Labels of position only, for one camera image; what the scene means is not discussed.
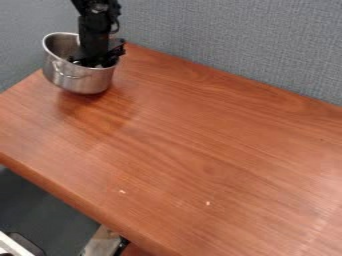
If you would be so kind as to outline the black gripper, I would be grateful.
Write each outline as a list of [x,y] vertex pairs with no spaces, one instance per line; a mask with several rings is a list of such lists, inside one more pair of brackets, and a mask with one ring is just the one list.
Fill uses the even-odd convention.
[[67,60],[83,67],[112,67],[126,53],[126,41],[111,37],[111,21],[104,15],[80,16],[77,25],[79,46]]

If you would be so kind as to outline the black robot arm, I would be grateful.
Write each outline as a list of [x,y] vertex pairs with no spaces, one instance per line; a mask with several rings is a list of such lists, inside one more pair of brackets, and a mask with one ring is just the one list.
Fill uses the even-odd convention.
[[110,68],[126,54],[120,30],[118,0],[71,0],[77,12],[79,48],[68,61],[88,68]]

